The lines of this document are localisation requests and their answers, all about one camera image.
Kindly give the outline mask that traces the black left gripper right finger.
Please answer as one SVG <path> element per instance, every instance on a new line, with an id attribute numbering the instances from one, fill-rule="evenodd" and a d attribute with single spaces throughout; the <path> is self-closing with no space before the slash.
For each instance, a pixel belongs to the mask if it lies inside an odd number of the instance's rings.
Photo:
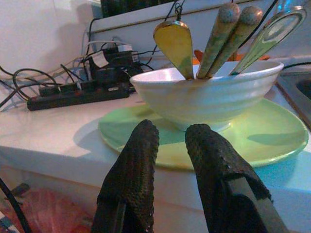
<path id="1" fill-rule="evenodd" d="M 206 124 L 185 143 L 210 233 L 287 233 L 268 188 L 233 146 Z"/>

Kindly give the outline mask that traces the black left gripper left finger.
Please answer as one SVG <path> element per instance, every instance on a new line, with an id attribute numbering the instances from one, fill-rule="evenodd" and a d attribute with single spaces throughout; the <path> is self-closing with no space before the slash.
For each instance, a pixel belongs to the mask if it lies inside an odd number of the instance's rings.
<path id="1" fill-rule="evenodd" d="M 97 197 L 93 233 L 152 233 L 159 132 L 141 121 L 106 175 Z"/>

